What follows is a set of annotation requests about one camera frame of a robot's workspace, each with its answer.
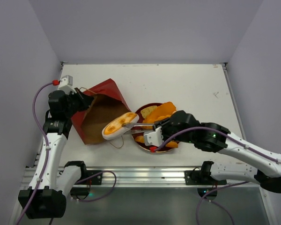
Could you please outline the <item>white rimmed oval bread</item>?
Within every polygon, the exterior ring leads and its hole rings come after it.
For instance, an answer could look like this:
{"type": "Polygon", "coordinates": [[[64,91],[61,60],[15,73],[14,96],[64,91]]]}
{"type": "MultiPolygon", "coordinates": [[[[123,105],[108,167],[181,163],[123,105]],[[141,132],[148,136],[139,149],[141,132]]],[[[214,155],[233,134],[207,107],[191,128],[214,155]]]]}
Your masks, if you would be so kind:
{"type": "Polygon", "coordinates": [[[124,127],[123,124],[136,123],[138,120],[138,114],[133,112],[124,113],[104,127],[104,129],[102,130],[103,139],[110,141],[122,136],[125,132],[130,130],[130,128],[124,127]]]}

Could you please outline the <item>wavy orange bread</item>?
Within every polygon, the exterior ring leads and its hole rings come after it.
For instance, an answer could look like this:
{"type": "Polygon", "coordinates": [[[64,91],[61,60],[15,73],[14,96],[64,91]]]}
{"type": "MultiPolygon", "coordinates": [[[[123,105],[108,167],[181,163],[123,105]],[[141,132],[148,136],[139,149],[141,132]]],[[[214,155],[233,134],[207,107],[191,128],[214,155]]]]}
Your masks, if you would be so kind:
{"type": "Polygon", "coordinates": [[[143,120],[142,123],[149,123],[149,124],[153,124],[157,121],[161,121],[163,119],[169,118],[171,116],[171,114],[167,114],[167,115],[149,115],[146,119],[143,120]]]}

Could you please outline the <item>sliced bread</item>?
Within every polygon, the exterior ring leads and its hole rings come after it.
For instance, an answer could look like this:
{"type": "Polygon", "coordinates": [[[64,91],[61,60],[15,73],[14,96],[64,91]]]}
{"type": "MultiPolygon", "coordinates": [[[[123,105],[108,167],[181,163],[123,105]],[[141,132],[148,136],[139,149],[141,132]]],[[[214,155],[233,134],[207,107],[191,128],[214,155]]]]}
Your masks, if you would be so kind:
{"type": "Polygon", "coordinates": [[[159,106],[152,105],[147,106],[140,111],[143,120],[146,119],[149,115],[167,115],[173,114],[176,111],[176,106],[172,102],[166,102],[159,106]]]}

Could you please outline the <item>red paper bag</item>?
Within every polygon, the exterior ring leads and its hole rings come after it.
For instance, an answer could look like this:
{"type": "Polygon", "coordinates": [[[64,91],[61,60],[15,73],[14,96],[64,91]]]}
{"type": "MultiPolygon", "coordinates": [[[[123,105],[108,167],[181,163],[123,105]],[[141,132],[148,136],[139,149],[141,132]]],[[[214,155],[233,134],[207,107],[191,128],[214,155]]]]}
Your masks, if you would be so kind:
{"type": "Polygon", "coordinates": [[[79,90],[88,97],[93,97],[94,101],[86,110],[77,112],[71,118],[73,127],[85,145],[103,143],[103,128],[130,109],[112,79],[90,89],[81,87],[79,90]]]}

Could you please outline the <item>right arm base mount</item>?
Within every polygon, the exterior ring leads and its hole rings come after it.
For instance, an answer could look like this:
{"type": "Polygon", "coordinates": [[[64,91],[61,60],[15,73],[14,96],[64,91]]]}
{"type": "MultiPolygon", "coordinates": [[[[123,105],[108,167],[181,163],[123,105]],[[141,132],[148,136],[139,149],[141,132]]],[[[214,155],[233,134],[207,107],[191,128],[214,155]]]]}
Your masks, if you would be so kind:
{"type": "Polygon", "coordinates": [[[226,185],[226,180],[215,180],[211,177],[211,166],[214,163],[206,161],[201,167],[195,167],[192,170],[184,171],[185,184],[189,186],[206,186],[197,188],[200,197],[216,189],[218,185],[226,185]]]}

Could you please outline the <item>long twisted bread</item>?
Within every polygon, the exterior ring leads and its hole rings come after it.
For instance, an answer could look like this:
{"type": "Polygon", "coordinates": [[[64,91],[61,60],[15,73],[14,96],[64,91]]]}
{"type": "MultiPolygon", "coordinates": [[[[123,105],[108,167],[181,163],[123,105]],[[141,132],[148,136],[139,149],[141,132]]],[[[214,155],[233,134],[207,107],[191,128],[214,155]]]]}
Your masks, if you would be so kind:
{"type": "MultiPolygon", "coordinates": [[[[142,135],[137,136],[134,140],[135,140],[136,142],[139,142],[139,143],[145,143],[145,142],[144,142],[144,136],[142,136],[142,135]]],[[[167,143],[165,146],[168,147],[168,148],[178,148],[178,143],[175,142],[175,141],[170,141],[170,142],[167,143]]]]}

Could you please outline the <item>metal tongs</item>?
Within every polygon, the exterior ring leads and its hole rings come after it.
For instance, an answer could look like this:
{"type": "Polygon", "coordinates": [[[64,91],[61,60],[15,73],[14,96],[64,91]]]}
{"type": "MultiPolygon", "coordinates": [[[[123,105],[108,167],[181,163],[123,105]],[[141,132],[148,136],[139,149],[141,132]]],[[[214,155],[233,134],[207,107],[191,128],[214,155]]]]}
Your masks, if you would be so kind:
{"type": "Polygon", "coordinates": [[[138,133],[144,133],[144,132],[151,132],[154,131],[152,123],[124,123],[122,124],[122,127],[127,128],[128,131],[126,134],[138,134],[138,133]]]}

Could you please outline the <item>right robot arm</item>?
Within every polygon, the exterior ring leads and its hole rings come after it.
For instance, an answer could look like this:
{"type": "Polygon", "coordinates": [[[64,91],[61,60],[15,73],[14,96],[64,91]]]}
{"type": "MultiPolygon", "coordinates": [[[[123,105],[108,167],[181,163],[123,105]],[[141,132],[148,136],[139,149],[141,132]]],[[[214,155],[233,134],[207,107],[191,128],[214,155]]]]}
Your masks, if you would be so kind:
{"type": "Polygon", "coordinates": [[[155,122],[145,135],[149,145],[160,150],[170,141],[191,143],[204,152],[227,155],[242,161],[241,165],[204,162],[199,178],[210,184],[216,180],[239,180],[259,184],[263,189],[281,193],[281,153],[258,147],[216,123],[200,123],[192,114],[177,111],[169,118],[155,122]]]}

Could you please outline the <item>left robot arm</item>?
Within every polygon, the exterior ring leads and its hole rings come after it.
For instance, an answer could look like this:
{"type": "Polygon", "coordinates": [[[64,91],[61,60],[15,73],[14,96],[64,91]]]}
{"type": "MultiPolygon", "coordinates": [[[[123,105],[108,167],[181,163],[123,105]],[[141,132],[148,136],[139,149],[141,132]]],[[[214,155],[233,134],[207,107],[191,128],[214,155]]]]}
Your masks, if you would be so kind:
{"type": "Polygon", "coordinates": [[[29,219],[63,217],[72,187],[75,183],[85,183],[88,178],[82,161],[67,162],[60,176],[58,168],[72,127],[72,116],[89,109],[94,97],[75,89],[68,94],[62,90],[53,91],[48,98],[49,110],[41,129],[44,144],[37,169],[28,188],[18,195],[22,215],[29,219]]]}

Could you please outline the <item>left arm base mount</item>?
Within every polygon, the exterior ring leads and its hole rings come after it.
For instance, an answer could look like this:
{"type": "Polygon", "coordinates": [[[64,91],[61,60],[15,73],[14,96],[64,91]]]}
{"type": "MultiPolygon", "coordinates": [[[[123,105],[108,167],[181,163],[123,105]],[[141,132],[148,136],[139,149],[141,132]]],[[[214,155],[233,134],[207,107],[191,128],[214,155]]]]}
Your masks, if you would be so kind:
{"type": "Polygon", "coordinates": [[[74,199],[85,200],[87,197],[91,196],[91,186],[99,186],[102,184],[102,175],[94,176],[91,179],[85,181],[77,181],[75,185],[77,187],[73,187],[70,190],[70,196],[74,199]]]}

